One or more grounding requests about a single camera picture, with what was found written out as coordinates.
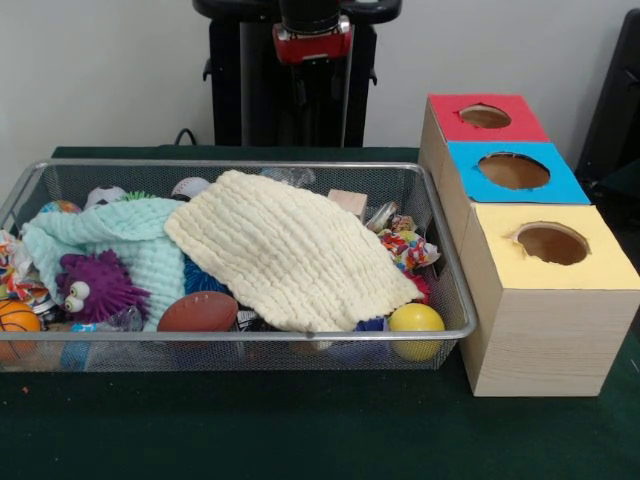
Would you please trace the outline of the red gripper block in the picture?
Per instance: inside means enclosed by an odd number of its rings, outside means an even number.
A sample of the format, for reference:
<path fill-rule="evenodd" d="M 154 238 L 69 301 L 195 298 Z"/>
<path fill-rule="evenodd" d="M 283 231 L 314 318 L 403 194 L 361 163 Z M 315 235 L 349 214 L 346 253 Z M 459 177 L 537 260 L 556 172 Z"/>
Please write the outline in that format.
<path fill-rule="evenodd" d="M 346 15 L 340 15 L 336 26 L 317 34 L 295 33 L 283 23 L 272 28 L 275 52 L 282 64 L 302 64 L 305 61 L 327 59 L 334 60 L 331 74 L 331 98 L 342 103 L 344 97 L 344 60 L 352 46 L 353 26 Z M 304 69 L 301 65 L 292 67 L 292 81 L 295 102 L 298 106 L 307 104 Z"/>

